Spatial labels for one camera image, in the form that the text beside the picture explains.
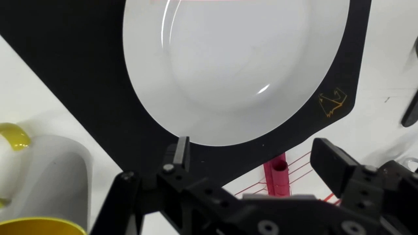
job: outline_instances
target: black placemat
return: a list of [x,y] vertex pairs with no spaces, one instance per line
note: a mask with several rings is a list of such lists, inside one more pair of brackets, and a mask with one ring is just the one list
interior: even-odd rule
[[[335,64],[298,113],[247,143],[193,145],[193,172],[228,183],[348,115],[370,4],[352,0]],[[122,48],[123,8],[125,0],[2,0],[0,34],[122,168],[147,175],[177,137],[148,115],[131,86]]]

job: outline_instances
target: plate center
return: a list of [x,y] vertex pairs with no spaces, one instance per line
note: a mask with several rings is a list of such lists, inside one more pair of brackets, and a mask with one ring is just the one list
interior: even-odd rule
[[298,65],[309,0],[169,1],[161,40],[193,102],[234,112],[267,99]]

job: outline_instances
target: red object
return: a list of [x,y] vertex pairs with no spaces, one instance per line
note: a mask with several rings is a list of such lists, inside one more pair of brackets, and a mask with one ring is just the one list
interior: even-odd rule
[[289,197],[289,167],[287,162],[287,154],[283,154],[267,163],[264,163],[264,173],[267,181],[267,189],[271,196]]
[[335,196],[335,193],[330,193],[330,194],[325,198],[325,201],[331,199],[331,197],[334,197],[334,196]]

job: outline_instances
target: red stripe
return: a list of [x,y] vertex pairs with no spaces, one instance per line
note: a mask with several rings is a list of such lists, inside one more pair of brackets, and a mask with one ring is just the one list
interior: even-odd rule
[[258,194],[259,192],[266,190],[266,188],[262,188],[261,190],[255,192],[254,194]]
[[296,162],[301,160],[302,158],[305,158],[305,156],[308,156],[308,155],[310,155],[310,154],[311,154],[311,151],[310,151],[310,152],[308,152],[308,154],[305,154],[305,155],[302,155],[301,158],[296,159],[296,160],[294,160],[294,162],[292,162],[289,166],[292,166],[293,163],[296,163]]
[[300,179],[305,177],[306,175],[309,175],[309,173],[310,173],[310,172],[313,172],[313,171],[314,171],[314,169],[310,169],[309,172],[304,173],[301,177],[298,177],[298,179],[293,180],[291,184],[293,184],[293,183],[298,181]]
[[335,193],[330,193],[323,201],[328,201],[328,199],[331,199],[331,197],[334,197],[335,196]]
[[258,185],[261,181],[258,181],[258,183],[255,183],[255,184],[251,184],[250,186],[247,186],[247,188],[245,188],[245,189],[240,190],[238,193],[236,193],[234,196],[237,196],[237,194],[240,194],[240,193],[242,193],[242,192],[249,190],[250,188],[253,188],[253,186]]
[[310,163],[311,163],[311,162],[302,164],[302,166],[298,167],[297,169],[292,171],[289,175],[294,173],[296,171],[301,169],[302,167],[305,167],[305,166],[308,166],[308,164],[310,164]]

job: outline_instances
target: cup rim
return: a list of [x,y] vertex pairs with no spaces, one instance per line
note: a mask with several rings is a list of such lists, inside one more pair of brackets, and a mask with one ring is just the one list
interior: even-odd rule
[[53,222],[59,222],[59,223],[65,223],[65,224],[75,227],[83,235],[88,235],[87,231],[82,226],[79,226],[78,223],[74,223],[71,220],[62,219],[62,218],[55,218],[55,216],[21,216],[21,218],[15,218],[15,219],[0,220],[0,226],[16,223],[16,222],[24,222],[24,220],[50,220],[50,222],[53,220]]

